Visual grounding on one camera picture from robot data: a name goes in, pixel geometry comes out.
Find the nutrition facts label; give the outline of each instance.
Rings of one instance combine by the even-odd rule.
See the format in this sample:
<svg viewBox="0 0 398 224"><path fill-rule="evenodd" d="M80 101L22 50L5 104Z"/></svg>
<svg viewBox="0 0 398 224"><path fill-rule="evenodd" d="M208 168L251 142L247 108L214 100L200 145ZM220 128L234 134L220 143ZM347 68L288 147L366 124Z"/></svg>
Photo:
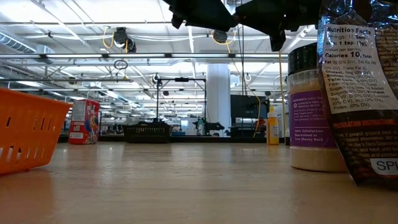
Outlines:
<svg viewBox="0 0 398 224"><path fill-rule="evenodd" d="M371 27L325 26L322 73L332 114L398 110L398 100L382 71L374 36Z"/></svg>

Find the yellow bottle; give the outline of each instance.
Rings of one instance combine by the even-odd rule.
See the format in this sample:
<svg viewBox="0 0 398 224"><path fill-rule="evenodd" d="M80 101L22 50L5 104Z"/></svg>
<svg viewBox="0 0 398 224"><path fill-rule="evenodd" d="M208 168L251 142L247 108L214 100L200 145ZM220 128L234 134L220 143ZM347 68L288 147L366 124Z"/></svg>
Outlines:
<svg viewBox="0 0 398 224"><path fill-rule="evenodd" d="M279 130L278 130L278 118L274 113L274 107L269 108L268 119L267 119L267 145L277 146L279 145Z"/></svg>

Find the pillar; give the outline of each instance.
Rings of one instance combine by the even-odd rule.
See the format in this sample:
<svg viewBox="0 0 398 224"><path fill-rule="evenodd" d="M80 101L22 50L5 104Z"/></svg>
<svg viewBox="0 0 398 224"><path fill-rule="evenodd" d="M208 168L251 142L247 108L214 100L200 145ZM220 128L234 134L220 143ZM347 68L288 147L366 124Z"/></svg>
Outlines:
<svg viewBox="0 0 398 224"><path fill-rule="evenodd" d="M225 130L231 127L230 71L228 64L207 65L207 110L208 122L220 122L224 131L211 131L226 137Z"/></svg>

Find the ceiling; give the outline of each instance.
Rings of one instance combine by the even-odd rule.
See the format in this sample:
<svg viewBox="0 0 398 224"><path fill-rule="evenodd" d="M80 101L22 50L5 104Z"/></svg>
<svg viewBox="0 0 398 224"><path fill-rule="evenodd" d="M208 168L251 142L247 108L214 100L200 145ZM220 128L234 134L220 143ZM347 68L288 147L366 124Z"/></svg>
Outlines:
<svg viewBox="0 0 398 224"><path fill-rule="evenodd" d="M46 0L42 1L44 9L40 8L30 0L3 0L0 7L0 33L7 34L12 38L26 44L34 49L40 45L52 49L55 54L106 54L124 53L123 49L114 44L111 48L112 33L117 27L126 27L127 34L135 42L138 54L146 53L201 53L201 54L227 54L226 45L217 44L212 38L212 30L186 27L174 28L170 21L172 13L169 6L161 0ZM252 28L243 26L239 29L231 29L228 32L228 45L231 53L240 54L271 54L269 37ZM287 41L282 48L282 53L287 54L291 50L315 42L317 31L314 26L300 27L297 32L286 32ZM6 45L0 45L0 54L21 54ZM62 63L73 65L75 62L89 64L87 66L61 66ZM208 63L219 62L217 58L206 60L174 60L172 58L131 59L127 61L129 66L116 76L117 70L113 69L113 61L105 66L104 60L97 58L89 60L54 60L51 65L37 63L36 60L3 59L3 67L0 77L33 79L66 79L71 77L93 79L92 83L106 89L137 88L131 91L119 91L117 94L133 103L141 103L140 109L131 108L140 114L148 112L144 108L150 108L155 103L151 96L155 91L141 91L154 87L152 78L155 74L161 78L190 77L205 78ZM239 76L242 72L242 63L239 59L223 61L228 63L232 75ZM279 98L279 64L277 60L247 60L244 63L244 71L249 76L246 80L250 88L275 90L275 100ZM282 63L282 74L287 75L287 63ZM78 82L71 85L67 82L43 82L40 85L52 89L60 88L84 88L90 82ZM163 98L204 98L203 91L195 82L175 83L170 82L168 88L190 88L192 91L170 92L169 96ZM10 88L39 88L26 85L26 83L11 83ZM235 87L241 89L241 82ZM63 92L61 94L45 93L46 97L62 100L64 96L79 96L96 98L97 100L110 103L120 102L120 98L112 96L101 96L98 91L85 92ZM194 107L202 110L202 105L189 104L177 105L184 109Z"/></svg>

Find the purple label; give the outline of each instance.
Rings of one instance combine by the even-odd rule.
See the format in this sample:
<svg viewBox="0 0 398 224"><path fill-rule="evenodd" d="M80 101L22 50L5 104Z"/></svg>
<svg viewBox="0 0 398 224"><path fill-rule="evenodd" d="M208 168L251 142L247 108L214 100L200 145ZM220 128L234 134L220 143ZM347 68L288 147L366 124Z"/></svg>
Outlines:
<svg viewBox="0 0 398 224"><path fill-rule="evenodd" d="M320 90L289 95L290 145L336 147L323 115Z"/></svg>

